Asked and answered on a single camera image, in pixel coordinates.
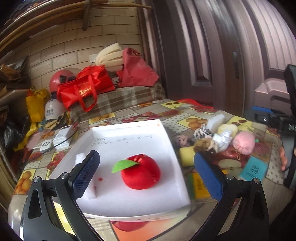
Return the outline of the person's hand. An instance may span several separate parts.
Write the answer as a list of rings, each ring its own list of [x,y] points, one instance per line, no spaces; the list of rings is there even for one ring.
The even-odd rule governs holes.
[[[285,155],[285,149],[283,148],[283,146],[280,147],[279,154],[281,161],[281,170],[284,172],[287,167],[287,157]]]

